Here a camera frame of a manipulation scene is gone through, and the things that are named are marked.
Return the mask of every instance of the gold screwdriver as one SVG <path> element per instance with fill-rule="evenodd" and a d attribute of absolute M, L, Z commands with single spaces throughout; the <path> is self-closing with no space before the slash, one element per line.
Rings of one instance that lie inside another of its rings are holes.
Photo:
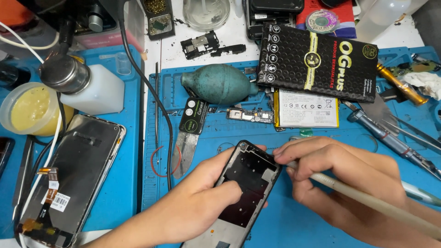
<path fill-rule="evenodd" d="M 425 104 L 428 99 L 422 97 L 418 94 L 414 88 L 410 85 L 407 85 L 401 82 L 398 78 L 396 78 L 391 71 L 386 69 L 382 64 L 377 64 L 377 71 L 382 75 L 385 79 L 395 84 L 396 87 L 404 94 L 404 96 L 411 100 L 416 106 L 420 106 Z"/>

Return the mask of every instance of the hand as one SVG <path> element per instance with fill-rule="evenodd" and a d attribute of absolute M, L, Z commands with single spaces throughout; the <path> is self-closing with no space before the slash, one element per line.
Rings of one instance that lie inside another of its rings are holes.
<path fill-rule="evenodd" d="M 232 147 L 202 161 L 149 209 L 86 247 L 146 248 L 184 242 L 199 236 L 228 205 L 238 202 L 242 195 L 235 181 L 213 188 L 233 150 Z"/>
<path fill-rule="evenodd" d="M 374 246 L 387 248 L 439 247 L 440 242 L 338 192 L 327 195 L 314 187 L 309 177 L 331 169 L 348 185 L 409 211 L 427 221 L 438 213 L 412 201 L 401 185 L 397 163 L 388 156 L 351 147 L 327 137 L 309 137 L 288 142 L 273 151 L 275 161 L 297 160 L 297 170 L 287 168 L 296 201 L 326 222 Z"/>

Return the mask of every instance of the white cloth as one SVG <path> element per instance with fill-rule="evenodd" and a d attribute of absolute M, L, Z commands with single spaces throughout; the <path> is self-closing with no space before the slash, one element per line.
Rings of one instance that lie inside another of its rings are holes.
<path fill-rule="evenodd" d="M 422 94 L 441 100 L 441 77 L 438 75 L 429 72 L 411 72 L 404 75 L 403 80 L 417 86 Z"/>

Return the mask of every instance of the soldering paste jar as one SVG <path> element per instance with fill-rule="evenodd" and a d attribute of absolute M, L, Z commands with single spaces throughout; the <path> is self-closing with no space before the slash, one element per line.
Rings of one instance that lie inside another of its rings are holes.
<path fill-rule="evenodd" d="M 40 67 L 41 81 L 61 92 L 60 101 L 89 115 L 123 110 L 124 82 L 101 64 L 80 63 L 68 55 L 50 57 Z"/>
<path fill-rule="evenodd" d="M 66 121 L 74 109 L 64 105 Z M 25 83 L 11 91 L 0 107 L 0 123 L 16 134 L 55 134 L 60 108 L 56 91 L 42 83 Z"/>

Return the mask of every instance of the green rubber blower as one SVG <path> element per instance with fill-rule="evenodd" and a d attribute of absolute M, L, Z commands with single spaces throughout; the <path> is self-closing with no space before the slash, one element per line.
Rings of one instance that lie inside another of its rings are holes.
<path fill-rule="evenodd" d="M 181 84 L 203 100 L 220 105 L 231 105 L 258 93 L 255 83 L 251 83 L 239 69 L 227 64 L 208 64 L 194 72 L 184 72 Z"/>

